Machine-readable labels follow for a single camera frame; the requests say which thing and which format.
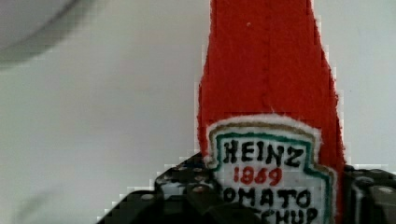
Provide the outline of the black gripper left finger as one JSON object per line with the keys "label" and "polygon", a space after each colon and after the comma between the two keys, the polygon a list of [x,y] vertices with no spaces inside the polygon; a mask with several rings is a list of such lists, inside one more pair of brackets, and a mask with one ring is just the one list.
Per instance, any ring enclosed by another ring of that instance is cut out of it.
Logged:
{"label": "black gripper left finger", "polygon": [[197,153],[159,175],[153,190],[129,193],[97,224],[262,224],[250,209],[221,199],[219,190]]}

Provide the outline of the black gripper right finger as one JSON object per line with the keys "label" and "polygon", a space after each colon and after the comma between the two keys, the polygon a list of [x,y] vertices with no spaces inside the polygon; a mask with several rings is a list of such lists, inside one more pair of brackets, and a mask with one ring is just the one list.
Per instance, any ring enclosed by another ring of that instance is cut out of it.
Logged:
{"label": "black gripper right finger", "polygon": [[396,224],[396,178],[381,169],[344,170],[342,224]]}

